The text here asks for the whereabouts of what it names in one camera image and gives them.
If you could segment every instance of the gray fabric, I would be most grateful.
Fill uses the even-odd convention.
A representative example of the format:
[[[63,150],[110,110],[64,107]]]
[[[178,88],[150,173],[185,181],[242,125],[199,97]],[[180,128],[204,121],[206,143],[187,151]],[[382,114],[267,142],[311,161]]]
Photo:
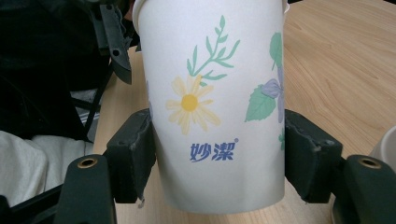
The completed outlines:
[[[38,135],[24,140],[0,131],[0,194],[10,206],[64,182],[73,160],[92,154],[92,143]]]

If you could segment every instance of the white paper cup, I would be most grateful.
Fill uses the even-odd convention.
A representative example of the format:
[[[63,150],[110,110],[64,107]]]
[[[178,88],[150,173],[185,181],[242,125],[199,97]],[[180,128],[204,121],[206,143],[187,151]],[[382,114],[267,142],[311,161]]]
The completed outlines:
[[[396,172],[396,126],[384,134],[370,156],[387,163]]]
[[[207,214],[284,195],[282,1],[134,4],[164,197]]]

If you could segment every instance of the purple flower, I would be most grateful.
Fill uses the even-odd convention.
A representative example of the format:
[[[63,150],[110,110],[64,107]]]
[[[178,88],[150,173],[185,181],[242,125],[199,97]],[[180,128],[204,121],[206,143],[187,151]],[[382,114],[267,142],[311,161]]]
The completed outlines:
[[[262,85],[262,94],[275,99],[277,97],[278,121],[282,122],[285,116],[285,97],[283,89],[283,67],[277,68],[278,81],[274,78]]]

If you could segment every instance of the table surface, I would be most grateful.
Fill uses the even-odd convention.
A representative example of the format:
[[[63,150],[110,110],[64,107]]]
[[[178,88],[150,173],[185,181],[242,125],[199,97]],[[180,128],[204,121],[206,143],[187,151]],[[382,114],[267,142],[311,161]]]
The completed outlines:
[[[286,108],[301,113],[344,144],[343,157],[368,155],[396,125],[396,5],[381,0],[304,0],[290,5],[284,27]],[[94,152],[135,111],[148,107],[140,53],[130,49],[133,84],[113,78],[104,94]],[[198,215],[163,199],[152,168],[146,203],[117,204],[119,223],[332,223],[329,203],[306,204],[286,182],[284,199],[254,212]]]

